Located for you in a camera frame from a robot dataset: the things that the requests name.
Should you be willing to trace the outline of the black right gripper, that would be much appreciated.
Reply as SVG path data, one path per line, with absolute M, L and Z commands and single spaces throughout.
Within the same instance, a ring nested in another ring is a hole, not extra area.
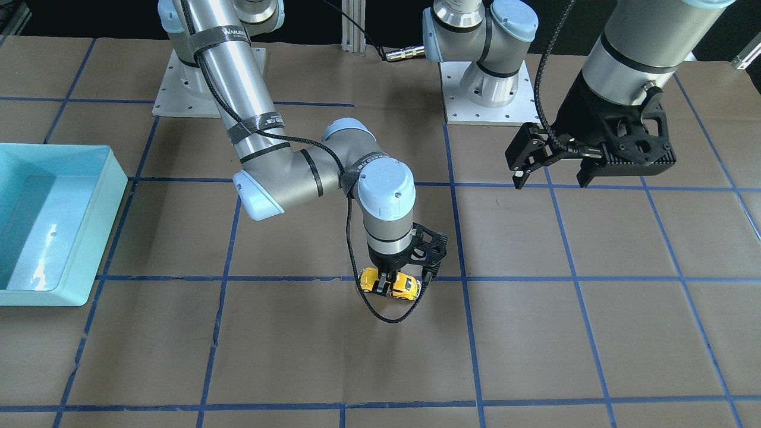
M 389 298 L 396 298 L 394 285 L 396 284 L 397 271 L 409 265 L 411 262 L 412 238 L 402 238 L 395 241 L 381 241 L 376 238 L 368 238 L 370 261 L 376 266 L 377 278 L 373 284 L 373 293 Z

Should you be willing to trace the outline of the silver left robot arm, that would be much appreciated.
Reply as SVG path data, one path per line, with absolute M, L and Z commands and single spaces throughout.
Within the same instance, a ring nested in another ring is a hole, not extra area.
M 577 180 L 652 176 L 676 163 L 662 106 L 663 87 L 729 1 L 619 1 L 552 124 L 540 85 L 544 67 L 574 2 L 565 6 L 536 71 L 538 122 L 525 122 L 505 150 L 514 186 L 566 158 L 580 160 Z M 424 51 L 434 62 L 468 62 L 460 85 L 477 105 L 510 101 L 533 43 L 538 16 L 522 1 L 435 1 L 422 14 Z

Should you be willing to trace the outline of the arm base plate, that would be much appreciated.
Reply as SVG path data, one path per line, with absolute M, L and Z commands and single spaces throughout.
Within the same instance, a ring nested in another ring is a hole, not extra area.
M 216 92 L 241 118 L 276 109 L 259 66 L 266 52 L 261 52 L 259 56 L 254 52 L 255 48 L 234 42 L 202 54 L 209 61 L 207 70 Z M 219 108 L 201 70 L 181 63 L 175 52 L 169 58 L 153 114 L 160 117 L 220 118 L 226 125 L 233 122 Z
M 440 64 L 448 124 L 519 125 L 539 122 L 525 62 L 508 78 L 487 75 L 475 62 Z

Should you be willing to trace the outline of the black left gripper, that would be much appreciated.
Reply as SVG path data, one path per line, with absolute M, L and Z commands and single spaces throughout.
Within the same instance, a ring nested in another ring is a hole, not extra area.
M 521 189 L 531 173 L 565 158 L 582 158 L 576 175 L 581 188 L 597 177 L 650 176 L 675 165 L 663 90 L 652 81 L 643 87 L 642 103 L 617 105 L 578 75 L 549 126 L 556 139 L 540 124 L 525 122 L 505 150 L 514 187 Z M 584 156 L 583 146 L 600 156 Z

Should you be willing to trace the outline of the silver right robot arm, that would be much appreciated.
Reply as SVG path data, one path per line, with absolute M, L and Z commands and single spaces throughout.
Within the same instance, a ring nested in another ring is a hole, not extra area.
M 160 1 L 158 14 L 182 62 L 198 70 L 240 158 L 233 182 L 252 219 L 342 190 L 355 200 L 373 268 L 370 292 L 411 291 L 403 266 L 414 250 L 413 174 L 358 120 L 341 118 L 320 141 L 285 132 L 254 57 L 251 36 L 280 28 L 281 1 Z

